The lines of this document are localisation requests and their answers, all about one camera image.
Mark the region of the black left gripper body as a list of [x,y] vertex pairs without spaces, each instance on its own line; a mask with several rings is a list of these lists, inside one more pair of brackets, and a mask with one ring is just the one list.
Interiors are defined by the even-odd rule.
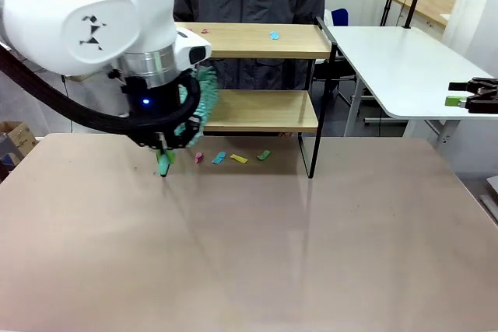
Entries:
[[[121,91],[126,95],[129,117],[154,117],[172,114],[181,106],[180,88],[196,82],[192,74],[180,74],[162,86],[149,88],[145,79],[128,77]],[[140,146],[154,150],[184,149],[200,134],[201,117],[193,114],[173,129],[153,131],[145,135],[129,135]]]

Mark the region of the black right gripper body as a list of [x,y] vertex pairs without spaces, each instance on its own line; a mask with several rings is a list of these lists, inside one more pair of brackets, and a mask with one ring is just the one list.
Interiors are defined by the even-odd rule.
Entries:
[[467,82],[472,93],[465,101],[465,108],[472,114],[498,114],[497,79],[474,77]]

